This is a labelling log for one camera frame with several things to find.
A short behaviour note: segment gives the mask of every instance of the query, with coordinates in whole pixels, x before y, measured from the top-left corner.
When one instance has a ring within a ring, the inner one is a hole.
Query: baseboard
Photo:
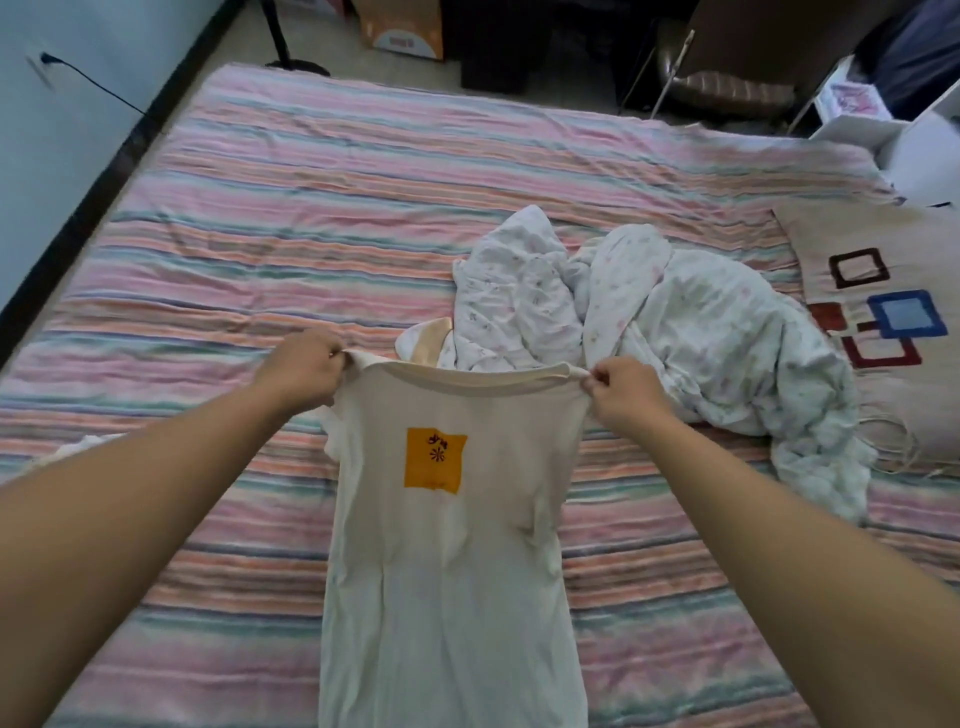
[[[245,0],[225,0],[170,75],[146,115],[133,127],[113,160],[90,186],[77,209],[47,246],[16,293],[0,311],[0,367],[6,364],[60,280],[70,270],[124,184],[190,88],[204,63],[240,13]]]

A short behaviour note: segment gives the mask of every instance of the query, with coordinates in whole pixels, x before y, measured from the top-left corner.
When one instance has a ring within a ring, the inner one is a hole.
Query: power cord
[[[57,58],[56,56],[54,56],[54,55],[52,55],[52,54],[50,54],[50,53],[47,53],[46,51],[43,51],[43,52],[40,54],[40,62],[43,63],[44,65],[60,64],[60,65],[65,65],[67,68],[72,68],[72,69],[75,70],[77,73],[79,73],[81,76],[83,76],[85,79],[87,79],[88,81],[90,81],[93,85],[95,85],[97,88],[99,88],[101,91],[105,91],[105,92],[108,93],[110,96],[112,96],[114,99],[116,99],[117,101],[119,101],[120,103],[126,104],[127,106],[129,106],[131,109],[133,109],[133,110],[136,111],[138,114],[140,114],[143,118],[145,118],[145,119],[153,122],[154,124],[156,124],[156,121],[155,121],[154,119],[151,119],[151,118],[147,115],[147,112],[146,112],[146,111],[144,111],[143,109],[138,109],[136,106],[134,106],[134,105],[131,104],[129,101],[127,101],[127,99],[125,99],[123,96],[120,96],[120,95],[118,95],[118,94],[113,93],[113,91],[111,91],[109,88],[107,88],[107,87],[104,86],[104,85],[98,84],[96,81],[94,81],[94,80],[91,79],[89,76],[87,76],[87,75],[86,75],[82,70],[80,70],[77,66],[75,66],[73,63],[70,63],[70,62],[68,62],[68,61],[65,61],[64,59],[59,59],[59,58]]]

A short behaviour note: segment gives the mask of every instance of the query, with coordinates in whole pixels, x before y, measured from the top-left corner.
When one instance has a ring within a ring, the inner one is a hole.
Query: hand
[[[290,416],[332,404],[348,364],[343,343],[324,328],[292,333],[256,370],[253,386],[269,392]]]
[[[621,437],[635,438],[657,423],[677,419],[654,368],[629,356],[597,363],[583,387],[593,399],[593,416]]]

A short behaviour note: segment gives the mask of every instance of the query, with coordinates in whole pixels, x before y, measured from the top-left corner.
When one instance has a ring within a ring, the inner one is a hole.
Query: bed
[[[882,202],[859,149],[227,66],[125,193],[0,382],[0,475],[242,382],[316,324],[391,355],[451,262],[537,204],[571,250],[653,223],[800,295],[771,204]],[[705,430],[768,470],[766,445]],[[315,413],[257,455],[51,724],[315,726],[335,466]],[[867,527],[960,582],[955,481],[885,477]],[[815,725],[643,452],[581,447],[561,532],[592,726]]]

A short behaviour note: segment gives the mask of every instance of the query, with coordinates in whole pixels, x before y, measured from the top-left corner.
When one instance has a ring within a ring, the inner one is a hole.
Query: person's right arm
[[[652,368],[592,374],[594,415],[650,453],[821,725],[960,725],[960,598],[682,423]]]

